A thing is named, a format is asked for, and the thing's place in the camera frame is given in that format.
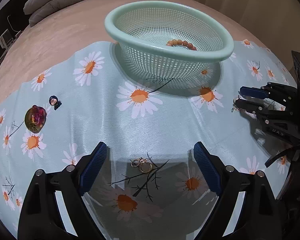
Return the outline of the pearl crystal earring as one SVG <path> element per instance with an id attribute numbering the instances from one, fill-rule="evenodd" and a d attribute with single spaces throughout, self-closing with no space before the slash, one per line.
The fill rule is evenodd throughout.
<path id="1" fill-rule="evenodd" d="M 238 95 L 236 98 L 234 98 L 233 100 L 233 104 L 232 104 L 232 112 L 234 111 L 238 111 L 238 112 L 245 112 L 245 108 L 244 108 L 244 99 Z"/>

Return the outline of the gold heart earring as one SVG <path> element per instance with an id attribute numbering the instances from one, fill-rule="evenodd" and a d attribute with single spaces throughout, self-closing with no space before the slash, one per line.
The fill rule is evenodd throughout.
<path id="1" fill-rule="evenodd" d="M 153 170 L 152 163 L 146 158 L 134 159 L 130 165 L 133 168 L 138 168 L 141 173 L 149 173 Z"/>

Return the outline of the daisy print blue cloth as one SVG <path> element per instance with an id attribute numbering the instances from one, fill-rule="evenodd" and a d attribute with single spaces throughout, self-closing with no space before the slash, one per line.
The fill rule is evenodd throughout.
<path id="1" fill-rule="evenodd" d="M 231 111 L 242 86 L 270 81 L 295 85 L 273 53 L 241 42 L 194 85 L 135 73 L 110 42 L 87 46 L 0 104 L 1 221 L 15 235 L 35 171 L 61 171 L 104 142 L 108 155 L 84 202 L 106 237 L 193 239 L 217 200 L 194 160 L 196 142 L 240 172 L 264 171 L 274 194 L 284 184 L 285 159 L 264 165 L 284 143 L 262 132 L 253 115 Z M 52 95 L 62 102 L 56 111 Z M 47 113 L 37 134 L 24 121 L 33 105 Z M 153 170 L 131 167 L 139 158 Z"/>

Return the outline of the purple glass pendant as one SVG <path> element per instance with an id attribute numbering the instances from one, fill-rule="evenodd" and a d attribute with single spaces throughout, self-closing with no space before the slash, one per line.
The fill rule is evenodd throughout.
<path id="1" fill-rule="evenodd" d="M 46 116 L 47 113 L 43 107 L 33 105 L 25 114 L 26 128 L 34 134 L 39 133 L 46 123 Z"/>

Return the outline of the small dark charm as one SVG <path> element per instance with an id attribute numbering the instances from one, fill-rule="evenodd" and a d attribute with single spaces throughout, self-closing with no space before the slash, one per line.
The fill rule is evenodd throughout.
<path id="1" fill-rule="evenodd" d="M 52 95 L 49 98 L 49 104 L 53 107 L 53 109 L 56 111 L 61 105 L 62 102 L 58 100 L 57 96 Z"/>

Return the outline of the mint green plastic basket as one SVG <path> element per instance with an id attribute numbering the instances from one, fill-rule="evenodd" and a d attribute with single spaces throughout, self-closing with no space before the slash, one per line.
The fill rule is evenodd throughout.
<path id="1" fill-rule="evenodd" d="M 104 27 L 133 67 L 161 79 L 188 80 L 234 51 L 234 40 L 224 26 L 179 3 L 124 4 L 106 16 Z"/>

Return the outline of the pink beige bedspread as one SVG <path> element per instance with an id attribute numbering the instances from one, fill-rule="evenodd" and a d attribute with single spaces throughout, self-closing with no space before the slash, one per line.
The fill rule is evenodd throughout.
<path id="1" fill-rule="evenodd" d="M 74 52 L 97 41 L 112 41 L 104 28 L 106 15 L 123 4 L 147 0 L 85 0 L 26 27 L 0 65 L 0 103 L 26 81 L 65 61 Z M 194 0 L 159 0 L 198 9 L 221 23 L 235 41 L 264 44 L 222 13 Z"/>

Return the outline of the white bedside appliance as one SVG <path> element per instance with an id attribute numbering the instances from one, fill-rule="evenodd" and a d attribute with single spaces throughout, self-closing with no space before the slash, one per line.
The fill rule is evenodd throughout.
<path id="1" fill-rule="evenodd" d="M 12 35 L 8 29 L 6 29 L 0 36 L 0 46 L 4 49 L 3 55 L 5 55 L 10 47 L 14 44 L 17 38 L 21 35 L 22 31 L 18 31 L 16 34 Z"/>

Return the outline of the lower grey folded blanket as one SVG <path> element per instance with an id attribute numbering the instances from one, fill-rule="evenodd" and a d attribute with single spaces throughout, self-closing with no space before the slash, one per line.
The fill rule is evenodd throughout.
<path id="1" fill-rule="evenodd" d="M 35 26 L 49 15 L 83 0 L 51 0 L 37 9 L 29 18 L 30 27 Z"/>

